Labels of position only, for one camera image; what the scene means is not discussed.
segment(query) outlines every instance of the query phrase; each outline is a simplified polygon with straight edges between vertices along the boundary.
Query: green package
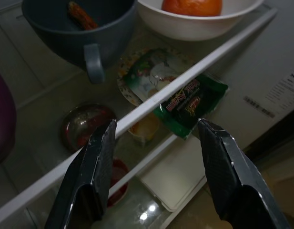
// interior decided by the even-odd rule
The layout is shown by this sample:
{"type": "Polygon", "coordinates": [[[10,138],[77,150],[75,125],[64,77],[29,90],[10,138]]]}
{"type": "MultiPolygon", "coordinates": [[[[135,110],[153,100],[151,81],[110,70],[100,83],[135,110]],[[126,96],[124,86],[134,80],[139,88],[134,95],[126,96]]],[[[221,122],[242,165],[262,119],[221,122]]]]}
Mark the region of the green package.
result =
{"type": "Polygon", "coordinates": [[[216,108],[228,86],[201,74],[154,110],[176,135],[186,139],[203,115],[216,108]]]}

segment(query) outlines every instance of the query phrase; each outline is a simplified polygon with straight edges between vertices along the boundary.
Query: white container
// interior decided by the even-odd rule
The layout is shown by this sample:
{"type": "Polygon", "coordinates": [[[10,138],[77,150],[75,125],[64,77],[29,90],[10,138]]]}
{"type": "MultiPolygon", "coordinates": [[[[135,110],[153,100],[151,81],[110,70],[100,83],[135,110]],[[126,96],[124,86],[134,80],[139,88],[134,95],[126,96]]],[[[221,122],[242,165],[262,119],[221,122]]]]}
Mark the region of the white container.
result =
{"type": "Polygon", "coordinates": [[[161,10],[163,0],[138,0],[144,22],[158,33],[182,41],[203,41],[228,32],[264,0],[223,0],[221,16],[193,17],[161,10]]]}

